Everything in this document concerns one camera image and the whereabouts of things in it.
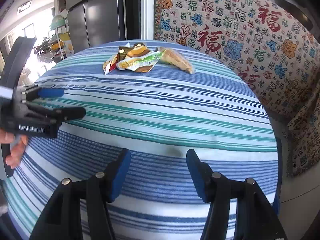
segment metal screw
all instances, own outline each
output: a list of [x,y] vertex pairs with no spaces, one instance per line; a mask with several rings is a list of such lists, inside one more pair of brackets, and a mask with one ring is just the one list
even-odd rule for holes
[[220,172],[214,172],[214,173],[212,173],[212,177],[215,178],[215,179],[219,179],[219,178],[221,178],[221,173]]
[[65,178],[65,179],[63,179],[63,180],[61,181],[61,183],[62,183],[63,185],[68,185],[68,184],[70,183],[70,179]]
[[256,183],[256,181],[253,178],[247,178],[247,183],[253,185]]
[[103,178],[103,176],[104,176],[104,172],[102,172],[102,171],[99,171],[96,173],[97,178]]

